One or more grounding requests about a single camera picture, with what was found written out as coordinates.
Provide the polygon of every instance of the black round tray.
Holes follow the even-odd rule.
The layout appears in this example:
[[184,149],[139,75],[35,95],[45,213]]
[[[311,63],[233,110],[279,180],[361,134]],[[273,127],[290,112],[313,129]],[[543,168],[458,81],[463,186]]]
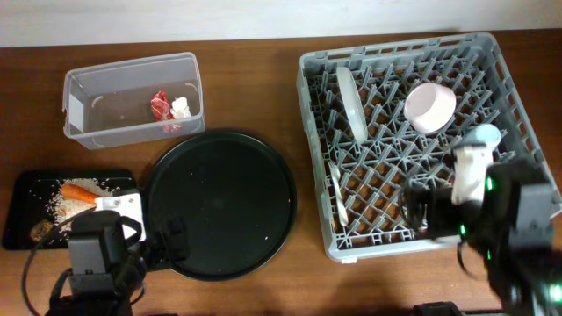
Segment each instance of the black round tray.
[[295,219],[291,171],[272,147],[233,131],[172,148],[145,188],[145,225],[163,235],[171,268],[205,281],[240,277],[285,243]]

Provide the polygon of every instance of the black plate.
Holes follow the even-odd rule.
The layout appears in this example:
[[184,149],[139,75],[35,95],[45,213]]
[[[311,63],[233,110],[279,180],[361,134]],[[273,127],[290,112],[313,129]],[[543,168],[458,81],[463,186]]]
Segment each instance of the black plate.
[[145,198],[148,230],[183,250],[171,268],[206,281],[264,265],[285,243],[297,202],[281,155],[253,136],[226,131],[172,148],[156,163]]
[[[29,233],[33,226],[43,219],[54,221],[54,216],[47,213],[47,203],[52,194],[59,190],[57,180],[77,178],[96,178],[100,183],[105,182],[104,186],[100,184],[102,189],[136,189],[131,171],[126,169],[26,171],[14,185],[2,246],[8,250],[32,249],[35,242],[29,237]],[[53,242],[47,243],[43,248],[67,248],[66,238],[63,237],[56,234]]]

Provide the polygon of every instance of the black cutting board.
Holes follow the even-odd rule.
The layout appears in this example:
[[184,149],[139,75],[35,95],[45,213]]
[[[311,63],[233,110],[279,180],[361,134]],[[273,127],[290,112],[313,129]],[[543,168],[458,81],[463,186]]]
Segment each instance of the black cutting board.
[[[65,179],[96,178],[100,188],[109,191],[136,189],[133,174],[127,169],[101,170],[34,170],[21,174],[14,185],[8,218],[4,226],[2,246],[8,250],[32,249],[35,242],[29,234],[43,219],[54,221],[47,212],[47,203]],[[56,234],[43,248],[67,248],[66,237]]]

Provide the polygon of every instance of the rice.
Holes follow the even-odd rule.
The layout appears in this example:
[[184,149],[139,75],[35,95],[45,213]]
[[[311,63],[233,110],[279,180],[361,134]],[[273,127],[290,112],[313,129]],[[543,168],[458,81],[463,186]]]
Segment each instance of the rice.
[[[80,212],[84,212],[95,205],[84,203],[82,201],[76,201],[73,199],[64,199],[60,192],[60,186],[63,184],[74,184],[83,189],[86,189],[100,197],[107,198],[112,195],[115,190],[109,191],[109,188],[102,189],[99,186],[99,181],[95,178],[79,178],[79,179],[65,179],[61,182],[57,181],[59,185],[59,191],[56,195],[53,195],[47,203],[47,212],[54,216],[54,223],[56,225],[60,224],[66,219],[77,215]],[[70,225],[65,225],[61,231],[67,233],[70,230]]]

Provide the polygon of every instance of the white bowl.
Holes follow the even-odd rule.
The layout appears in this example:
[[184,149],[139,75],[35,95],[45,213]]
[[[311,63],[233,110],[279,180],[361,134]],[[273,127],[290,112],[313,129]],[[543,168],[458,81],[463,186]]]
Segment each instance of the white bowl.
[[456,106],[453,90],[436,83],[423,83],[407,96],[404,116],[416,131],[432,133],[449,122]]

